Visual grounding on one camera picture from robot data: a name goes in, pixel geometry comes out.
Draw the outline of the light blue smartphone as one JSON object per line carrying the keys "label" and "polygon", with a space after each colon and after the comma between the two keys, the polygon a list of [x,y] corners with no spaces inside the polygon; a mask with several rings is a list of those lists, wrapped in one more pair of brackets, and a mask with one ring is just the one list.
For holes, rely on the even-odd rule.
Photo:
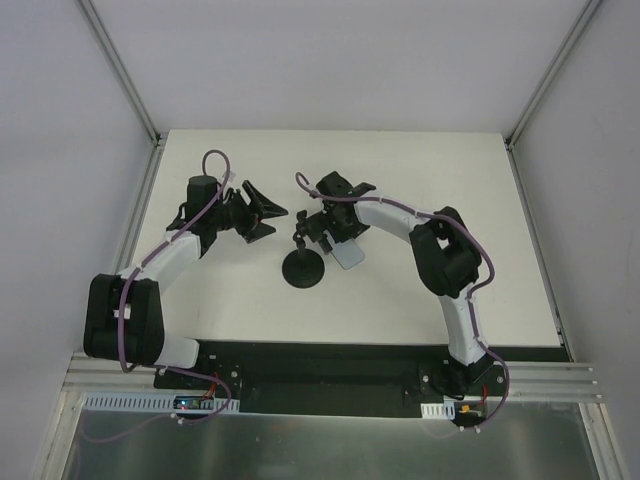
{"label": "light blue smartphone", "polygon": [[332,255],[343,270],[350,270],[365,260],[363,250],[353,239],[335,243],[332,246]]}

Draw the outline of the black phone stand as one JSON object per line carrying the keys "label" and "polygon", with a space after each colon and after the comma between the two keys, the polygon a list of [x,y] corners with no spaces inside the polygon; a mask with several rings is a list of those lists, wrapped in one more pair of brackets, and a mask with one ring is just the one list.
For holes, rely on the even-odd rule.
{"label": "black phone stand", "polygon": [[306,246],[306,240],[320,244],[324,230],[316,215],[308,216],[306,210],[296,213],[296,225],[292,235],[295,249],[282,262],[284,280],[297,289],[308,289],[317,285],[325,273],[321,255]]}

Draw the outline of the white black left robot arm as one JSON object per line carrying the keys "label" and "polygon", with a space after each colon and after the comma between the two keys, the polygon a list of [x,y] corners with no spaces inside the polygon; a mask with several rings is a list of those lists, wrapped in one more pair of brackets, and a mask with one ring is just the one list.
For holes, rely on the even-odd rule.
{"label": "white black left robot arm", "polygon": [[177,377],[188,388],[204,387],[212,367],[198,356],[196,340],[166,332],[162,296],[206,255],[220,232],[233,230],[251,244],[276,232],[266,219],[287,214],[248,180],[234,189],[210,175],[191,177],[186,201],[159,244],[138,263],[91,281],[84,353],[118,361],[125,368],[177,368]]}

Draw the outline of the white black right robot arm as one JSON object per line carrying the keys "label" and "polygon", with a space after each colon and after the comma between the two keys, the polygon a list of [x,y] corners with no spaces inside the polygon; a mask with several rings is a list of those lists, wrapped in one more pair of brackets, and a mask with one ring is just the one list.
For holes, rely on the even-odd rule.
{"label": "white black right robot arm", "polygon": [[336,171],[315,186],[302,173],[295,178],[310,197],[320,200],[321,208],[296,214],[296,249],[286,262],[296,265],[304,279],[294,286],[311,287],[324,272],[320,255],[306,252],[307,241],[350,269],[364,259],[356,240],[369,229],[402,240],[411,249],[420,281],[438,298],[448,335],[448,360],[432,375],[432,387],[454,399],[481,388],[497,357],[485,341],[474,294],[485,285],[479,279],[481,265],[491,261],[458,211],[422,211],[383,195],[372,184],[352,185]]}

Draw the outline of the shiny metal front panel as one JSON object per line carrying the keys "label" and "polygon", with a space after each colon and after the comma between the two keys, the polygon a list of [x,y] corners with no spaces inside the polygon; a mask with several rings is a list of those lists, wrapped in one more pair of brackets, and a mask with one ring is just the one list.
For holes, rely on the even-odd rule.
{"label": "shiny metal front panel", "polygon": [[426,419],[226,414],[182,425],[62,395],[40,479],[613,479],[587,409],[506,405],[459,430]]}

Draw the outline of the aluminium left frame post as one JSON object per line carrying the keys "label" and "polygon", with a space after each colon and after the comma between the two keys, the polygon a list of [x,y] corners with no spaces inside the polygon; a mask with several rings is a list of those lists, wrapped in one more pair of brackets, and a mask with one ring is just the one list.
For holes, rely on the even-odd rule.
{"label": "aluminium left frame post", "polygon": [[75,1],[82,17],[86,21],[96,43],[102,52],[109,69],[119,85],[124,97],[129,103],[140,126],[144,130],[151,144],[157,146],[162,140],[162,134],[152,120],[142,96],[137,89],[119,51],[102,19],[95,3],[91,0]]}

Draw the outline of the aluminium frame post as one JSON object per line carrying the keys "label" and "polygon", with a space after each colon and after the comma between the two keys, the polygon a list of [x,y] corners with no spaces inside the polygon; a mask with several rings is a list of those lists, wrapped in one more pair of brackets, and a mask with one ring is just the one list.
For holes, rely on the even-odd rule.
{"label": "aluminium frame post", "polygon": [[541,107],[543,100],[551,91],[554,83],[559,79],[564,66],[581,42],[604,4],[604,0],[588,0],[581,6],[578,14],[570,25],[569,30],[564,35],[556,52],[552,56],[551,61],[545,68],[541,78],[536,83],[532,94],[527,100],[515,124],[505,136],[504,143],[508,152],[512,152],[514,150],[520,138],[526,131],[529,123],[532,121],[535,113]]}
{"label": "aluminium frame post", "polygon": [[140,126],[144,130],[151,144],[157,146],[162,140],[162,134],[152,120],[142,96],[137,89],[119,51],[102,19],[95,3],[91,0],[75,1],[82,17],[86,21],[96,43],[102,52],[109,69],[119,85],[124,97],[129,103]]}

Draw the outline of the aluminium right frame post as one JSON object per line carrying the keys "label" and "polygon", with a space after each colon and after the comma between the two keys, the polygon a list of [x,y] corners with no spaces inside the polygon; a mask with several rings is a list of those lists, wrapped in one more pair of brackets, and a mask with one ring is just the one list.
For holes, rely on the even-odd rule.
{"label": "aluminium right frame post", "polygon": [[570,25],[569,30],[564,35],[556,52],[552,56],[551,61],[545,68],[541,78],[536,83],[532,94],[527,100],[515,124],[505,136],[504,143],[508,152],[512,152],[514,150],[520,138],[526,131],[529,123],[532,121],[535,113],[541,107],[543,100],[551,91],[554,83],[559,79],[564,66],[581,42],[604,4],[604,0],[588,0],[581,6],[578,14]]}

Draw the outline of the aluminium left table rail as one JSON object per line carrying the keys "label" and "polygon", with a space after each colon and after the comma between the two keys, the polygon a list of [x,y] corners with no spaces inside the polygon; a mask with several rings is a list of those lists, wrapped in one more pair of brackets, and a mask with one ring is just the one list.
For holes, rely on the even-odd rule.
{"label": "aluminium left table rail", "polygon": [[[134,184],[124,231],[110,266],[112,271],[126,267],[133,258],[167,137],[167,133],[161,133],[152,141],[149,158],[144,162],[141,176]],[[44,446],[32,474],[34,479],[76,479],[79,476],[81,453],[74,445],[74,439],[92,388],[91,384],[67,381],[62,384]]]}

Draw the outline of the aluminium table rail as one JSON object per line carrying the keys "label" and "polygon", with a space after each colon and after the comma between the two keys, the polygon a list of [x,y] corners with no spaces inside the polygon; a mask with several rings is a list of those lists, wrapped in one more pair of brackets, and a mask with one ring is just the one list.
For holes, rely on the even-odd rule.
{"label": "aluminium table rail", "polygon": [[518,196],[522,205],[522,209],[524,212],[524,216],[525,216],[525,221],[527,223],[527,228],[529,231],[529,235],[531,238],[531,242],[532,242],[532,246],[534,249],[534,253],[536,256],[536,261],[538,263],[538,267],[540,270],[540,274],[541,274],[541,278],[542,278],[542,282],[544,285],[544,289],[545,289],[545,293],[547,296],[547,300],[549,303],[549,307],[551,310],[551,315],[552,318],[554,320],[554,324],[556,327],[556,331],[557,331],[557,335],[559,337],[560,340],[560,344],[561,346],[564,348],[564,350],[566,351],[566,354],[569,358],[570,361],[574,361],[575,360],[575,356],[574,356],[574,352],[573,349],[571,347],[571,343],[569,341],[568,335],[567,335],[567,330],[565,328],[564,322],[561,318],[561,314],[559,311],[559,307],[558,307],[558,303],[557,303],[557,298],[555,295],[555,292],[553,290],[552,284],[551,284],[551,280],[549,277],[549,270],[547,268],[547,263],[545,261],[543,252],[542,252],[542,248],[541,248],[541,244],[540,244],[540,238],[539,238],[539,232],[537,229],[537,225],[535,222],[535,218],[534,218],[534,212],[531,206],[531,203],[529,201],[529,196],[526,190],[526,185],[525,182],[523,180],[523,177],[519,171],[518,168],[518,164],[513,152],[513,147],[511,145],[509,145],[508,143],[505,144],[505,151],[509,160],[509,165],[512,171],[512,175],[514,178],[514,182],[516,185],[516,189],[518,191]]}
{"label": "aluminium table rail", "polygon": [[[126,267],[133,258],[167,137],[167,133],[161,133],[152,141],[149,158],[144,162],[141,176],[134,184],[124,231],[110,266],[112,271]],[[91,384],[67,381],[62,384],[44,446],[32,474],[34,479],[76,479],[79,476],[81,453],[74,445],[74,439],[92,388]]]}

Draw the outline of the aluminium right table rail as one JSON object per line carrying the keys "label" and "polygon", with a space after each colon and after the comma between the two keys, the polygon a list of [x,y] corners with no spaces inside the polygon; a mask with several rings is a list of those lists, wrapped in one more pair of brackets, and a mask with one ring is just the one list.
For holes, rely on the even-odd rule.
{"label": "aluminium right table rail", "polygon": [[559,307],[558,307],[558,303],[557,303],[557,298],[555,295],[555,292],[553,290],[552,284],[551,284],[551,280],[549,277],[549,270],[547,268],[547,263],[545,261],[543,252],[542,252],[542,248],[541,248],[541,244],[540,244],[540,238],[539,238],[539,232],[537,229],[537,225],[535,222],[535,218],[534,218],[534,212],[531,206],[531,203],[529,201],[529,196],[526,190],[526,185],[525,182],[523,180],[523,177],[519,171],[518,168],[518,164],[513,152],[513,147],[511,145],[509,145],[508,143],[505,144],[505,151],[509,160],[509,165],[512,171],[512,175],[514,178],[514,182],[516,185],[516,189],[518,191],[518,196],[522,205],[522,209],[524,212],[524,216],[525,216],[525,221],[527,223],[527,228],[529,231],[529,235],[531,238],[531,242],[532,242],[532,246],[534,249],[534,253],[536,256],[536,261],[538,263],[538,267],[540,270],[540,274],[541,274],[541,278],[542,278],[542,282],[544,285],[544,289],[545,289],[545,293],[547,296],[547,300],[549,303],[549,307],[551,310],[551,315],[552,318],[554,320],[554,324],[556,327],[556,331],[557,331],[557,335],[559,337],[560,340],[560,344],[561,346],[564,348],[564,350],[566,351],[566,354],[569,358],[570,361],[574,361],[575,360],[575,356],[574,356],[574,352],[573,349],[571,347],[571,343],[569,341],[568,335],[567,335],[567,330],[565,328],[564,322],[561,318],[561,314],[559,311]]}

